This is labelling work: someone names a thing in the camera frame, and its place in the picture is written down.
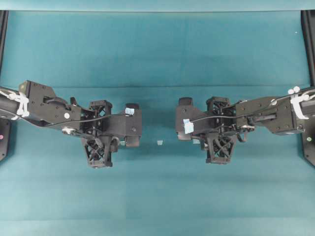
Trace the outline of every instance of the black cable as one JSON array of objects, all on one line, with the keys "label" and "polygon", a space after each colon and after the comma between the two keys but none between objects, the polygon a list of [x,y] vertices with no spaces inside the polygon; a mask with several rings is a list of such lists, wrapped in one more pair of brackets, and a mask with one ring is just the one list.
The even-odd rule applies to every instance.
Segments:
[{"label": "black cable", "polygon": [[0,108],[0,111],[3,112],[7,112],[13,116],[17,116],[18,118],[26,121],[27,123],[39,127],[39,128],[50,128],[50,127],[54,127],[54,126],[59,126],[59,125],[63,125],[63,124],[68,124],[68,123],[85,123],[85,122],[92,122],[92,121],[97,121],[97,120],[101,120],[101,119],[105,119],[105,118],[109,118],[109,117],[113,117],[113,116],[126,116],[126,117],[131,117],[131,115],[126,115],[126,114],[110,114],[110,115],[105,115],[102,117],[97,117],[97,118],[93,118],[93,119],[85,119],[85,120],[69,120],[69,121],[64,121],[64,122],[59,122],[59,123],[55,123],[55,124],[49,124],[49,125],[38,125],[32,121],[30,121],[29,119],[26,119],[14,112],[8,111],[6,109]]}]

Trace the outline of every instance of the black metal frame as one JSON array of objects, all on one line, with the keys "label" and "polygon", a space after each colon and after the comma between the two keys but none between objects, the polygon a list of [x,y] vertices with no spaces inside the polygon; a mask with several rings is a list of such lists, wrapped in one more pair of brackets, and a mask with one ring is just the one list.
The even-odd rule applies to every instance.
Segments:
[{"label": "black metal frame", "polygon": [[[2,68],[3,50],[8,22],[8,11],[0,11],[0,73]],[[10,139],[11,122],[0,118],[0,161],[2,161],[8,152]]]},{"label": "black metal frame", "polygon": [[[315,10],[301,11],[301,24],[310,72],[311,86],[315,86]],[[302,135],[304,157],[315,166],[315,117],[305,124]]]}]

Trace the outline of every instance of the white cable tie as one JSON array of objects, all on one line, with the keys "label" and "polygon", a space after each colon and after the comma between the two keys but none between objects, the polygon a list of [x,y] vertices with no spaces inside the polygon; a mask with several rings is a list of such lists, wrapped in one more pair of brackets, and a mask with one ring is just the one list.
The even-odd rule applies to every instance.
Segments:
[{"label": "white cable tie", "polygon": [[300,106],[300,102],[307,101],[309,98],[310,96],[308,94],[305,94],[302,96],[294,94],[291,96],[290,103],[293,105],[294,112],[299,119],[309,119],[308,117],[303,115],[302,109]]}]

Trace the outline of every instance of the mounting plate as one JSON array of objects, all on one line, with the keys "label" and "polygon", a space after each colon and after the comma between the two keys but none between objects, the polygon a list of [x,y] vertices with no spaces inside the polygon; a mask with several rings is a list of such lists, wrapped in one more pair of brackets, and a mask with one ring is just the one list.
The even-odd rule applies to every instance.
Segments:
[{"label": "mounting plate", "polygon": [[0,118],[0,161],[2,161],[8,153],[10,130],[11,122],[7,119]]}]

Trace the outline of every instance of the wire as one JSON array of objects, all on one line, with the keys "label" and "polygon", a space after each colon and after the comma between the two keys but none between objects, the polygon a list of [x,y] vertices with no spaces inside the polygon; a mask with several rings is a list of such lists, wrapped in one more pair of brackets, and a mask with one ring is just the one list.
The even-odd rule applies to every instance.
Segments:
[{"label": "wire", "polygon": [[11,111],[8,111],[6,109],[3,109],[3,108],[0,108],[0,111],[3,111],[3,112],[7,112],[13,116],[17,116],[18,118],[26,121],[27,123],[33,125],[33,126],[36,126],[36,127],[39,127],[39,128],[51,128],[51,127],[54,127],[54,126],[59,126],[59,125],[63,125],[63,124],[69,124],[69,123],[85,123],[85,122],[92,122],[92,121],[97,121],[97,120],[101,120],[101,119],[105,119],[105,118],[109,118],[109,117],[113,117],[113,116],[126,116],[126,117],[131,117],[131,115],[125,115],[125,114],[110,114],[110,115],[105,115],[105,116],[102,116],[102,117],[97,117],[97,118],[93,118],[93,119],[85,119],[85,120],[69,120],[69,121],[64,121],[64,122],[59,122],[59,123],[55,123],[55,124],[49,124],[49,125],[38,125],[32,121],[30,121],[29,119],[26,119],[14,112],[11,112]]},{"label": "wire", "polygon": [[198,119],[193,119],[190,120],[190,122],[194,123],[203,119],[211,119],[211,118],[227,118],[227,119],[236,119],[236,118],[241,118],[241,117],[245,117],[245,116],[249,116],[250,114],[244,114],[241,116],[236,116],[236,117],[230,117],[230,116],[207,116],[207,117],[202,117],[202,118],[198,118]]}]

